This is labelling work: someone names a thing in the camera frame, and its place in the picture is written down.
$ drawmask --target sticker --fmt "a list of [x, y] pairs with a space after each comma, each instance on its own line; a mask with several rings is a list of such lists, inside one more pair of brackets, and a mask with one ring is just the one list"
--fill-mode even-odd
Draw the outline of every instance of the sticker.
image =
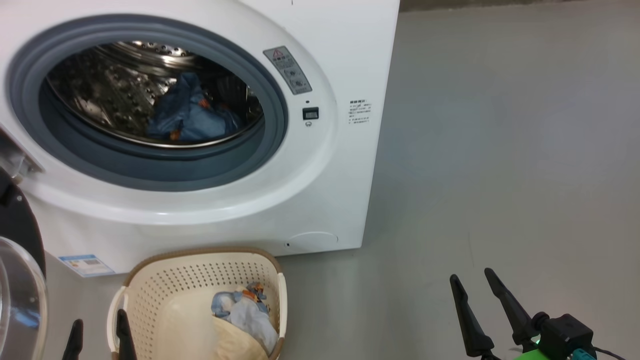
[[371, 103], [366, 100], [349, 101], [349, 124], [362, 124], [369, 122], [371, 116]]
[[58, 259], [82, 277], [115, 274], [95, 255], [60, 256]]
[[278, 72], [282, 75], [284, 81], [287, 82], [287, 85], [289, 85], [294, 95], [304, 94], [305, 92], [313, 90], [311, 89], [311, 85], [309, 85], [305, 73], [302, 72], [298, 62], [296, 62], [296, 59], [293, 58], [293, 55], [287, 50], [286, 46], [268, 49], [262, 53], [271, 61], [273, 66], [278, 69]]

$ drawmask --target light blue cloth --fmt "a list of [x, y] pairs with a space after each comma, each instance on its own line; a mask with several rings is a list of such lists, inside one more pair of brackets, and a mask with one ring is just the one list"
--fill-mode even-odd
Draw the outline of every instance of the light blue cloth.
[[180, 130], [180, 141], [199, 142], [231, 135], [244, 126], [240, 117], [219, 104], [204, 108], [199, 104], [203, 99], [198, 76], [192, 72], [181, 74], [157, 100], [147, 136], [168, 140], [172, 131]]
[[[256, 303], [258, 310], [262, 311], [265, 314], [269, 314], [269, 309], [267, 308], [267, 305], [265, 305], [262, 302], [262, 300], [267, 299], [267, 295], [257, 290], [258, 285], [259, 284], [257, 282], [252, 282], [247, 286], [247, 289], [250, 292], [254, 293], [256, 297], [259, 299], [259, 301]], [[219, 293], [216, 293], [213, 296], [213, 301], [211, 302], [211, 312], [214, 313], [216, 318], [228, 320], [231, 307], [236, 302], [239, 302], [242, 296], [243, 295], [241, 291], [233, 291], [233, 292], [221, 291]]]

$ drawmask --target basket handle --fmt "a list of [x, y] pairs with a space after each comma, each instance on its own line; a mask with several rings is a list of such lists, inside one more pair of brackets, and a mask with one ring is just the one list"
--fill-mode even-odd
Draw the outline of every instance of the basket handle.
[[278, 274], [278, 297], [280, 298], [280, 337], [284, 338], [287, 334], [287, 309], [289, 305], [287, 303], [287, 281], [282, 272]]
[[124, 291], [127, 289], [126, 286], [120, 287], [116, 292], [116, 295], [113, 296], [111, 300], [111, 305], [109, 306], [109, 314], [107, 315], [107, 343], [109, 344], [109, 349], [111, 352], [118, 352], [118, 348], [120, 348], [120, 339], [116, 335], [116, 321], [118, 317], [116, 314], [118, 313], [118, 308], [120, 307], [120, 303], [122, 298], [124, 297], [124, 304], [122, 306], [125, 311], [127, 310], [127, 295]]

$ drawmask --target stainless steel drum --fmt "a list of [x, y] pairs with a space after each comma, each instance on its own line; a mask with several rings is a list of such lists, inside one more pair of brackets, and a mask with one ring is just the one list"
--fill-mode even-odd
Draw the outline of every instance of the stainless steel drum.
[[[184, 72], [198, 75], [206, 99], [241, 117], [240, 130], [199, 142], [147, 136], [154, 105]], [[205, 147], [235, 138], [262, 120], [252, 90], [235, 74], [185, 49], [154, 42], [117, 42], [73, 54], [47, 76], [59, 100], [87, 124], [117, 138], [162, 148]]]

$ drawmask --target beige laundry basket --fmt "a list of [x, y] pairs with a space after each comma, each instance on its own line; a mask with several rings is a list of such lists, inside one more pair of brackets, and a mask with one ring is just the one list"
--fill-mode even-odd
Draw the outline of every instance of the beige laundry basket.
[[264, 302], [280, 335], [269, 357], [277, 359], [287, 331], [287, 285], [278, 261], [251, 248], [171, 252], [141, 262], [111, 301], [107, 341], [113, 358], [119, 347], [116, 314], [125, 309], [138, 360], [210, 359], [213, 295], [253, 281], [264, 285]]

